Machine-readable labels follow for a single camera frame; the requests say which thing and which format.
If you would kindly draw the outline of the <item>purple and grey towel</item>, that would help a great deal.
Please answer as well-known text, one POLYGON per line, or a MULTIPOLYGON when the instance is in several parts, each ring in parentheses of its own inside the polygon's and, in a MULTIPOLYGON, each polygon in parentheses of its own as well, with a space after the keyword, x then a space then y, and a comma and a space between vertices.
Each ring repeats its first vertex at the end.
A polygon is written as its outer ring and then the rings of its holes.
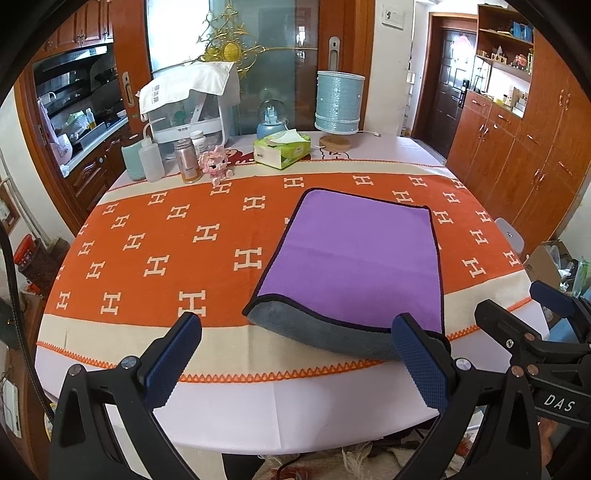
POLYGON ((287 339, 381 361, 398 357, 392 324, 403 313, 445 336, 431 209, 321 188, 301 195, 242 310, 287 339))

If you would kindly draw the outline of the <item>cardboard box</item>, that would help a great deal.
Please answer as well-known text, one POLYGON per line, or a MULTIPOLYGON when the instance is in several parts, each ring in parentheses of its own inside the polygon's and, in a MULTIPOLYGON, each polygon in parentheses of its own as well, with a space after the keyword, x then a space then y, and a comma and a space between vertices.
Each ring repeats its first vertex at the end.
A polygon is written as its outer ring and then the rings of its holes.
POLYGON ((528 255, 524 267, 531 281, 540 280, 556 289, 570 275, 573 259, 561 240, 545 241, 528 255))

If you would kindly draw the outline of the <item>grey plastic stool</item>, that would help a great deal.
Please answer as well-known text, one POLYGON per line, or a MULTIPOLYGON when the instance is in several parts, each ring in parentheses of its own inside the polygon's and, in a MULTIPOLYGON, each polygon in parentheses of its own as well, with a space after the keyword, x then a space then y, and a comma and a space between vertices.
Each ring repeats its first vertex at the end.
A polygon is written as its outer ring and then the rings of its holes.
POLYGON ((495 224, 510 244, 512 250, 521 256, 524 251, 525 241, 519 232, 504 218, 496 218, 495 224))

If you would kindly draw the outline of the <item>orange H-pattern table runner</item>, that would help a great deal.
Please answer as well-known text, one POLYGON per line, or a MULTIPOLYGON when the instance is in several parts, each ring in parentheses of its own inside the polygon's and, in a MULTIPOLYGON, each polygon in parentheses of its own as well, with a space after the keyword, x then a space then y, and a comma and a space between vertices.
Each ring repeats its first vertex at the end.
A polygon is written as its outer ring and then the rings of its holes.
POLYGON ((456 340, 476 306, 532 300, 519 256, 442 166, 249 163, 214 185, 179 176, 108 191, 60 268, 36 366, 57 391, 82 363, 140 354, 185 313, 204 340, 185 383, 269 383, 367 369, 412 314, 456 340))

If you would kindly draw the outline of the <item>teal cup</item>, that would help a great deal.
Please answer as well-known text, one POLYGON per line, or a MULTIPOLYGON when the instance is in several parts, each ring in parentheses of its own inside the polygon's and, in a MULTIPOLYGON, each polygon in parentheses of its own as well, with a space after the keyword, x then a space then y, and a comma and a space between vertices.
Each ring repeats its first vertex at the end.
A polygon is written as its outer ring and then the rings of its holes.
POLYGON ((141 143, 139 141, 121 147, 125 169, 132 181, 140 181, 145 179, 145 173, 139 158, 140 148, 141 143))

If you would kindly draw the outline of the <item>pink crochet toy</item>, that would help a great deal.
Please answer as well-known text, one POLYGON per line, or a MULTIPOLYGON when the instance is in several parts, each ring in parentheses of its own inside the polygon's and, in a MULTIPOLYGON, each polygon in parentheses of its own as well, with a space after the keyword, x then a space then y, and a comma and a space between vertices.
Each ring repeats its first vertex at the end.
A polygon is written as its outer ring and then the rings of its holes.
POLYGON ((209 176, 214 187, 233 175, 228 154, 222 145, 217 145, 212 150, 201 153, 198 157, 198 165, 203 174, 209 176))

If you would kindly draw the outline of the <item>white squeeze bottle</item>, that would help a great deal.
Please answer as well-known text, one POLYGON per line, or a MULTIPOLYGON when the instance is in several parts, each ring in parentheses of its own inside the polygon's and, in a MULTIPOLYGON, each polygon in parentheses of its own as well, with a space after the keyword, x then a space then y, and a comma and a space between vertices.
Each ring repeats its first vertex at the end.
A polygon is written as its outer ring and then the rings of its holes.
POLYGON ((151 124, 147 123, 143 127, 138 155, 145 179, 153 183, 162 179, 165 171, 158 144, 153 140, 150 131, 151 124))

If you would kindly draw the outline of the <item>white lidded jar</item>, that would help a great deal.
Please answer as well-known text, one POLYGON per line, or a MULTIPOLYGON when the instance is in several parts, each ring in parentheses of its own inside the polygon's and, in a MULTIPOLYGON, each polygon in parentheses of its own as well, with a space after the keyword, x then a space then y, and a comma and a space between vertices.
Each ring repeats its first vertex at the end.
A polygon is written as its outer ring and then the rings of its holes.
POLYGON ((190 140, 194 147, 195 153, 197 153, 197 157, 200 157, 207 151, 208 143, 207 138, 201 130, 194 130, 190 133, 190 140))

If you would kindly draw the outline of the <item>green tissue box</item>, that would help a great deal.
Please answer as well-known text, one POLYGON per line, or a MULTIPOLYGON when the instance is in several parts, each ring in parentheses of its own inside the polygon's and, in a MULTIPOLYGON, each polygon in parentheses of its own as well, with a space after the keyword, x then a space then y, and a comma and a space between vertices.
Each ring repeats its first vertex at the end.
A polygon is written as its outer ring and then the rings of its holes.
POLYGON ((253 142, 253 160, 276 170, 284 170, 310 153, 311 136, 296 129, 276 132, 253 142))

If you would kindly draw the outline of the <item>white sterilizer appliance with cloth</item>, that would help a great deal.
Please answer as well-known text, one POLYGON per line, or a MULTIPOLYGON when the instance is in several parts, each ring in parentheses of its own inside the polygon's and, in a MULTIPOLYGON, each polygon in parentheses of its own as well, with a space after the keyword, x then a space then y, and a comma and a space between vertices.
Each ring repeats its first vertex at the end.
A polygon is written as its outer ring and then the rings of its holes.
POLYGON ((158 144, 204 133, 207 144, 223 145, 232 129, 232 108, 240 103, 233 62, 194 62, 165 71, 139 91, 142 121, 158 144))

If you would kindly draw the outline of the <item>snow globe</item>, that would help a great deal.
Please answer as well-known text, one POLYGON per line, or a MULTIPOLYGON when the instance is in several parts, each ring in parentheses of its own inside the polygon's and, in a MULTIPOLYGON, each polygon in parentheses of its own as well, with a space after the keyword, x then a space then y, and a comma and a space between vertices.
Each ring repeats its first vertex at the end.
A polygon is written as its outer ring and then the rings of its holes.
POLYGON ((277 99, 263 101, 259 105, 259 124, 256 127, 256 137, 263 139, 284 130, 287 130, 287 115, 283 102, 277 99))

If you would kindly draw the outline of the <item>light blue table lamp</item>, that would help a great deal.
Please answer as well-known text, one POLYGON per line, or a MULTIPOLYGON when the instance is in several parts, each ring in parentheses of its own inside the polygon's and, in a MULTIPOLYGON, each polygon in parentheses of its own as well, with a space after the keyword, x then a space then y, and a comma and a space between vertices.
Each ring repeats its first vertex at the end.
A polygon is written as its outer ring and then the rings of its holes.
POLYGON ((351 149, 351 138, 360 132, 363 85, 362 75, 318 71, 315 129, 322 132, 322 149, 331 153, 351 149))

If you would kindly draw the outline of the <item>gold ornament on glass door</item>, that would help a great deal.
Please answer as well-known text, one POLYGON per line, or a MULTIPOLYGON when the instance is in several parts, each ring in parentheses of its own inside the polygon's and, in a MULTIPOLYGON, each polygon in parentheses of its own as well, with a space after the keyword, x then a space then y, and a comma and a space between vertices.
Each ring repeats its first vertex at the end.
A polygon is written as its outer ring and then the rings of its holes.
POLYGON ((238 16, 238 10, 231 1, 224 2, 220 13, 207 13, 204 20, 206 28, 197 40, 204 47, 204 52, 197 57, 198 62, 233 63, 238 77, 245 78, 259 56, 265 53, 317 51, 315 47, 263 46, 247 31, 238 16))

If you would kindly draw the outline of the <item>wooden cabinet wall unit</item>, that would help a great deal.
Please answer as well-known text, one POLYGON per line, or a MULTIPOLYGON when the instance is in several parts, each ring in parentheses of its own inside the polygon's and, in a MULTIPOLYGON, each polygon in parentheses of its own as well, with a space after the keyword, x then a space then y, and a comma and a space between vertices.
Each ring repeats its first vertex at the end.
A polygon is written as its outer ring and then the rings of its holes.
POLYGON ((476 57, 528 75, 528 91, 474 87, 448 168, 493 218, 521 235, 525 253, 556 234, 590 171, 590 102, 556 50, 525 17, 478 8, 476 57))

